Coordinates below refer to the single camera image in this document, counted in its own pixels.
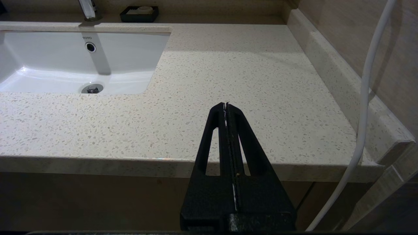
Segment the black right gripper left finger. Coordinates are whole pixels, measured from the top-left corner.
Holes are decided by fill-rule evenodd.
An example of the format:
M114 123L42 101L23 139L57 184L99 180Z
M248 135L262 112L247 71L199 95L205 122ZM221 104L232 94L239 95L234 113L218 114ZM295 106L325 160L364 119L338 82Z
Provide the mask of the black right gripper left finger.
M219 176L206 175L214 129L218 128ZM180 227L192 232L225 232L235 212L232 163L229 155L225 104L211 108L180 212Z

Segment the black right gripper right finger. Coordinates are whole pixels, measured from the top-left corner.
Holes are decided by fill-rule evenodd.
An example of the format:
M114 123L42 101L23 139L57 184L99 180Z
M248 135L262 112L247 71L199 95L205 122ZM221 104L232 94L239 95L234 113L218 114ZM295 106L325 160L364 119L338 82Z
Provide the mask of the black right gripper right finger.
M297 213L243 112L226 104L234 165L230 232L295 231Z

